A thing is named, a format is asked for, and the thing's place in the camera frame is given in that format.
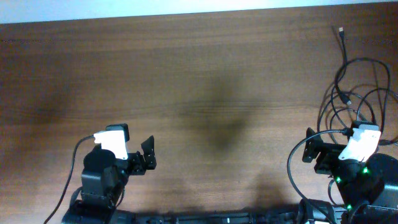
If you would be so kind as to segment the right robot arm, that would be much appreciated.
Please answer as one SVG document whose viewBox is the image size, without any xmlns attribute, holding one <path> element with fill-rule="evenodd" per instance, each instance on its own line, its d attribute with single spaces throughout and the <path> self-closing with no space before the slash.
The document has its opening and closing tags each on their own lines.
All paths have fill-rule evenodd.
<svg viewBox="0 0 398 224">
<path fill-rule="evenodd" d="M 380 135 L 367 124 L 306 130 L 302 161 L 316 160 L 315 172 L 333 178 L 351 222 L 367 208 L 375 221 L 387 212 L 397 214 L 397 159 L 376 151 Z"/>
</svg>

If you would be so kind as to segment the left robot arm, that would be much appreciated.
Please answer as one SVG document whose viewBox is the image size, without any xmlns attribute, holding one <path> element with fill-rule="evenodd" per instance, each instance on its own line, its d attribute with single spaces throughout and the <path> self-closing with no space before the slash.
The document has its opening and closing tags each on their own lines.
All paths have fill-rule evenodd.
<svg viewBox="0 0 398 224">
<path fill-rule="evenodd" d="M 123 224 L 135 223 L 134 215 L 118 210 L 123 200 L 125 186 L 132 175 L 144 175 L 154 170 L 157 162 L 154 137 L 141 144 L 143 152 L 118 159 L 113 152 L 97 145 L 84 160 L 81 173 L 82 186 L 71 198 L 69 209 L 62 218 L 65 224 Z"/>
</svg>

